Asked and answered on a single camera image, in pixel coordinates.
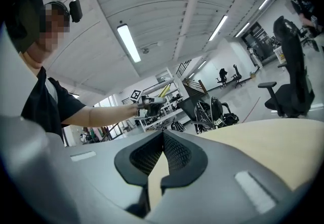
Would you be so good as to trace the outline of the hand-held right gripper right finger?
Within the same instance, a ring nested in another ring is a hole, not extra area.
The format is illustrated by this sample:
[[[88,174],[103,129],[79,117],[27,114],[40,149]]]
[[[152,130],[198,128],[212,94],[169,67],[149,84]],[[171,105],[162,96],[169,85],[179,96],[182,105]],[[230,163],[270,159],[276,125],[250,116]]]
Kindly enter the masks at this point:
[[[283,223],[310,184],[292,190],[241,150],[198,136],[165,131],[169,175],[152,223]]]

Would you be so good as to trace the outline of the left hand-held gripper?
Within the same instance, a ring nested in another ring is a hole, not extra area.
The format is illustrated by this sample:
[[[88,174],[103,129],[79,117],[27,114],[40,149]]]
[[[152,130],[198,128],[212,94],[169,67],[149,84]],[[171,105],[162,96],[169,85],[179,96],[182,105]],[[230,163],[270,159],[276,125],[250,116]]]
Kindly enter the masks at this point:
[[[132,92],[130,100],[137,105],[135,119],[157,117],[161,108],[167,102],[164,97],[149,97],[139,90]]]

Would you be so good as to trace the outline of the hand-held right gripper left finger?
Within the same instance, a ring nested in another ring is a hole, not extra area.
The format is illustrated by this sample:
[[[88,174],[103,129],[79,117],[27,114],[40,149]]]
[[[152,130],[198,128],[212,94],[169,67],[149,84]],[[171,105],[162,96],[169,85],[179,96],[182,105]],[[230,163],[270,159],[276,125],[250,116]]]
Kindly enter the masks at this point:
[[[127,183],[114,164],[124,147],[160,135],[65,147],[33,122],[1,117],[1,163],[37,222],[163,223],[150,216],[148,182]]]

